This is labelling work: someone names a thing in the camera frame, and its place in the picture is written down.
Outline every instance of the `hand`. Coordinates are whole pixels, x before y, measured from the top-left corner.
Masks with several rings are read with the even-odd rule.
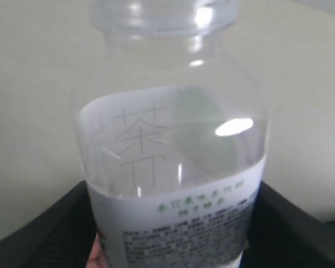
[[[94,240],[92,251],[89,256],[89,260],[86,268],[106,268],[106,261],[104,259],[104,254],[99,245],[98,236]]]

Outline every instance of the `bottle neck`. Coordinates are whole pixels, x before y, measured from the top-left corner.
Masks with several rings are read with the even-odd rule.
[[[195,36],[137,36],[104,33],[108,55],[118,61],[197,61],[222,51],[223,31]]]

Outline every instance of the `plastic bottle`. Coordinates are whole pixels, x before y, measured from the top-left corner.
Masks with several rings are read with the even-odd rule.
[[[224,51],[237,1],[95,0],[90,17],[108,55],[74,118],[109,267],[238,267],[267,114]]]

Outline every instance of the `bottle label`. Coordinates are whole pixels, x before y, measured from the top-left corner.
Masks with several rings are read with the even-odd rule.
[[[153,197],[112,198],[89,186],[109,267],[237,268],[264,164]]]

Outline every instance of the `white wall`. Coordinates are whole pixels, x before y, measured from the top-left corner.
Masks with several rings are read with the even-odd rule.
[[[0,238],[82,179],[69,92],[102,61],[85,0],[0,0]],[[335,17],[244,0],[227,48],[265,89],[273,120],[265,181],[335,217]]]

